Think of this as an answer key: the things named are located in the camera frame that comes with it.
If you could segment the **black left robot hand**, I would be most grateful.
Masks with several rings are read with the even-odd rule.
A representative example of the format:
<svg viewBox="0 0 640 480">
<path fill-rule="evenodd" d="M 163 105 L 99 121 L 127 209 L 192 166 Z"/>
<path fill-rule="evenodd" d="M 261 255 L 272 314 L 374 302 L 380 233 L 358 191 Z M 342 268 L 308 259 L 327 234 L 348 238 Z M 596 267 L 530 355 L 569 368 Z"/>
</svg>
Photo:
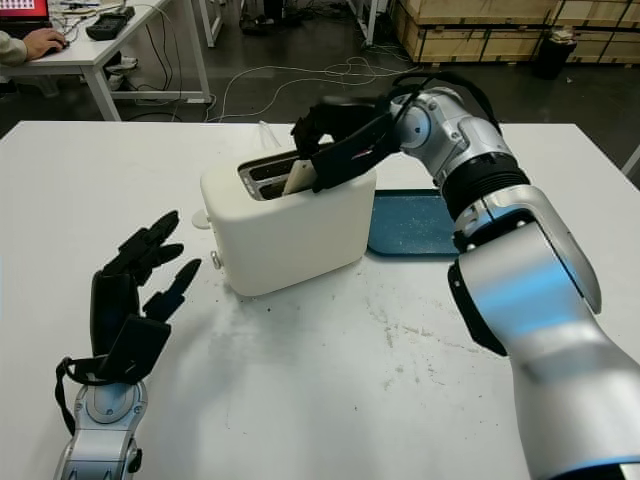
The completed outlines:
<svg viewBox="0 0 640 480">
<path fill-rule="evenodd" d="M 154 293 L 145 303 L 140 301 L 139 289 L 154 270 L 184 252 L 183 244 L 168 241 L 178 224 L 179 214 L 173 210 L 152 225 L 139 228 L 94 274 L 90 307 L 94 355 L 110 353 L 118 342 L 123 343 L 122 349 L 149 357 L 164 349 L 171 332 L 168 320 L 185 302 L 201 261 L 186 263 L 165 290 Z"/>
</svg>

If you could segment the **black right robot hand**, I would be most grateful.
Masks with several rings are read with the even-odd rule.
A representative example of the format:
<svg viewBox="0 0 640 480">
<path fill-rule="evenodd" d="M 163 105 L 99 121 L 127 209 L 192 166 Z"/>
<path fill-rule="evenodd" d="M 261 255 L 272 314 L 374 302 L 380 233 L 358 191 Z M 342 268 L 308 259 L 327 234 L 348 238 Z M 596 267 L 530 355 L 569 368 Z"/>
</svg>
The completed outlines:
<svg viewBox="0 0 640 480">
<path fill-rule="evenodd" d="M 325 135 L 337 143 L 387 112 L 381 96 L 325 96 L 296 121 L 291 135 L 297 151 L 309 156 L 319 150 Z"/>
</svg>

